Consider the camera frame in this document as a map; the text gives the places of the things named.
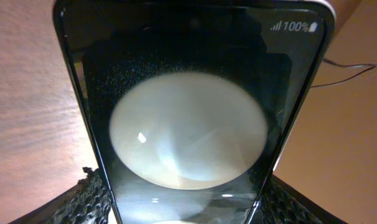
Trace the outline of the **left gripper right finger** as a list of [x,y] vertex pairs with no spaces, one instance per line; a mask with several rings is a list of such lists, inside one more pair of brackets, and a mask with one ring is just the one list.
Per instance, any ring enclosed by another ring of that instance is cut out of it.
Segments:
[[266,224],[346,224],[273,175],[260,204]]

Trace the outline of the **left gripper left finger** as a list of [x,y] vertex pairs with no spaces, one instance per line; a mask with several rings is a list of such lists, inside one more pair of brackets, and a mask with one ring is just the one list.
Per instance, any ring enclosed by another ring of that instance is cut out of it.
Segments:
[[111,196],[99,170],[83,168],[86,177],[45,205],[11,224],[108,224]]

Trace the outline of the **black smartphone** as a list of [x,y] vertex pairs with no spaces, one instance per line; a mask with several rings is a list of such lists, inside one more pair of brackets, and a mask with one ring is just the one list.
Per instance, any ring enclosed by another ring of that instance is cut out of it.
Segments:
[[118,223],[262,223],[328,1],[56,1],[52,17]]

